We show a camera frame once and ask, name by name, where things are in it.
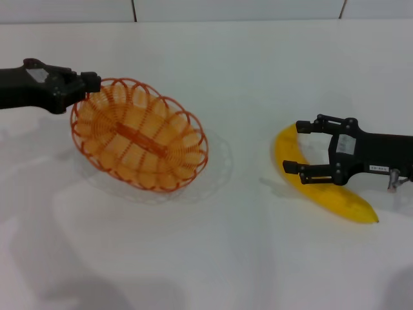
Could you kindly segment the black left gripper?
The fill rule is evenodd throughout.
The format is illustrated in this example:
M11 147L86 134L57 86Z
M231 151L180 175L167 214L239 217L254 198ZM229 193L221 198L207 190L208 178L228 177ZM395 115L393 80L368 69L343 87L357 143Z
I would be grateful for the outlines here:
M78 74L34 58L24 59L17 68L1 69L1 109L38 107L51 114L64 114L87 93L100 90L101 78L96 72Z

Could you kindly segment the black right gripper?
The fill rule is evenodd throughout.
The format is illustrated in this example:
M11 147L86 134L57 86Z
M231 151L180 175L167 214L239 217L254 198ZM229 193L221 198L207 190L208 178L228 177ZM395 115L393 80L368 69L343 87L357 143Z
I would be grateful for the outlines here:
M412 136L365 132L356 118L318 114L311 121L296 121L297 133L332 136L328 148L330 165L283 161L287 174L297 174L301 183L345 185L356 174L390 176L391 186L412 181Z

